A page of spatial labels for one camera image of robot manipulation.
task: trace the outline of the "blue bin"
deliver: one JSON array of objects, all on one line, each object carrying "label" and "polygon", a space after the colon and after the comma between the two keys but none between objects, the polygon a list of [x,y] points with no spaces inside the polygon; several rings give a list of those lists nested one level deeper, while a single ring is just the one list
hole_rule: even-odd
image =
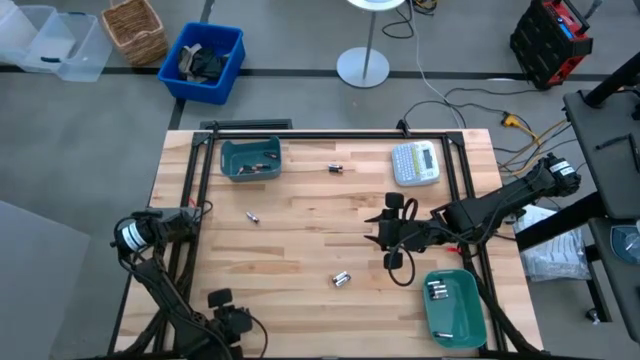
[{"label": "blue bin", "polygon": [[[229,54],[227,64],[218,81],[196,83],[180,80],[178,57],[184,46],[200,43],[202,47],[213,47],[217,55]],[[158,79],[169,88],[171,95],[178,99],[222,105],[227,102],[233,82],[240,72],[245,52],[242,30],[233,27],[191,22],[185,25],[173,45],[169,56],[162,64]]]}]

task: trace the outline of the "plastic bag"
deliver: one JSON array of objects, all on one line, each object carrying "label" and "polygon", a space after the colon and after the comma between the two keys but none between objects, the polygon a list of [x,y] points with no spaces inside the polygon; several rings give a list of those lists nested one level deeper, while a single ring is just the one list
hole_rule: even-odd
[{"label": "plastic bag", "polygon": [[[556,213],[533,205],[527,205],[524,210],[526,214],[513,225],[516,233]],[[534,282],[567,278],[591,279],[580,229],[527,249],[520,253],[520,258],[525,274]]]}]

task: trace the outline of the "wicker basket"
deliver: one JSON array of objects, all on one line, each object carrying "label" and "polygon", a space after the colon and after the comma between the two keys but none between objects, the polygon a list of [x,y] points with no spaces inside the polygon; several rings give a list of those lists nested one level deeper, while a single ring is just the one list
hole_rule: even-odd
[{"label": "wicker basket", "polygon": [[127,0],[102,12],[116,48],[131,65],[145,65],[167,54],[164,26],[147,0]]}]

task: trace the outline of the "teal bin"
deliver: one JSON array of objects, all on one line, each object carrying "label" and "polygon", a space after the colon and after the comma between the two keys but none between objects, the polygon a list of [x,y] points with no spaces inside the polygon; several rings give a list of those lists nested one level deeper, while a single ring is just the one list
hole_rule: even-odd
[{"label": "teal bin", "polygon": [[[223,175],[234,182],[275,179],[282,173],[280,139],[276,136],[272,136],[267,141],[245,144],[234,144],[231,141],[226,141],[222,144],[220,152],[220,170]],[[271,158],[265,153],[276,154],[276,158]],[[254,166],[256,164],[270,165],[270,168],[254,173],[238,173],[243,166]]]},{"label": "teal bin", "polygon": [[[442,281],[447,286],[446,299],[432,300],[428,282]],[[480,296],[473,275],[462,269],[437,270],[424,279],[424,304],[431,334],[453,335],[453,338],[433,337],[442,347],[451,349],[477,348],[487,342]]]}]

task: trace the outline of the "white lamp base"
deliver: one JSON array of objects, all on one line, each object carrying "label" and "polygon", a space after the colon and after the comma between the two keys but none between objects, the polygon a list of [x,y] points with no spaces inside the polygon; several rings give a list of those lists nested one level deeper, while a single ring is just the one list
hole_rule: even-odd
[{"label": "white lamp base", "polygon": [[349,49],[338,58],[338,75],[347,84],[359,88],[371,88],[382,84],[389,76],[389,61],[380,52],[371,49],[367,74],[364,75],[367,48]]}]

